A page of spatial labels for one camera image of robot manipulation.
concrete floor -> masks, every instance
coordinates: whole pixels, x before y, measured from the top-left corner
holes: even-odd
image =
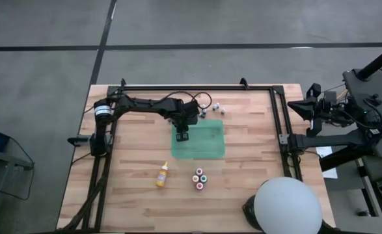
[[[0,46],[100,44],[110,0],[2,0]],[[382,42],[382,0],[118,0],[107,44]],[[98,84],[342,84],[341,73],[363,67],[382,47],[106,51]],[[66,139],[77,133],[96,51],[0,52],[0,131],[36,162],[31,198],[7,198],[0,233],[55,228],[72,159]],[[24,196],[29,177],[16,180]],[[336,224],[361,204],[330,193]]]

wooden table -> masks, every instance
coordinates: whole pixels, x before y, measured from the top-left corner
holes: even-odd
[[[285,84],[284,89],[287,101],[303,98],[299,84]],[[107,85],[91,86],[85,109],[104,98],[106,93]],[[128,92],[131,97],[152,99],[168,93]],[[219,102],[221,108],[227,110],[224,116],[211,109],[207,114],[207,119],[220,119],[224,123],[226,153],[222,159],[174,159],[171,156],[171,125],[157,114],[129,112],[118,120],[102,231],[256,231],[246,222],[241,206],[256,194],[265,180],[283,176],[269,93],[250,90],[209,93],[214,103]],[[182,94],[174,97],[184,101],[190,99]],[[209,103],[206,96],[197,99],[199,103]],[[284,129],[280,106],[279,110]],[[308,122],[289,111],[294,133],[304,133]],[[90,111],[82,119],[80,134],[93,133],[94,124],[94,114]],[[88,152],[87,146],[77,148],[74,159]],[[169,162],[167,181],[164,188],[157,188],[156,177],[165,161]],[[93,158],[86,157],[72,166],[58,228],[65,226],[85,201],[92,164]],[[208,176],[202,192],[197,192],[191,181],[198,167]],[[324,220],[334,226],[317,156],[304,154],[301,171],[304,182],[321,201]]]

yellow bottle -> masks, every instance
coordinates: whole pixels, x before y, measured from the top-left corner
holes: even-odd
[[[159,175],[157,176],[156,186],[163,187],[165,186],[165,180],[167,176],[167,162],[162,166],[162,169],[159,171]]]

white globe lamp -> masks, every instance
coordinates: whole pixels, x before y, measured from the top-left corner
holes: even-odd
[[[263,183],[254,197],[253,210],[267,234],[317,234],[323,221],[321,204],[314,192],[289,177]]]

green plastic tray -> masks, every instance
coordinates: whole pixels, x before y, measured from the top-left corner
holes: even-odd
[[[175,159],[220,159],[225,154],[224,125],[221,120],[199,120],[189,126],[189,140],[176,141],[172,125],[172,156]]]

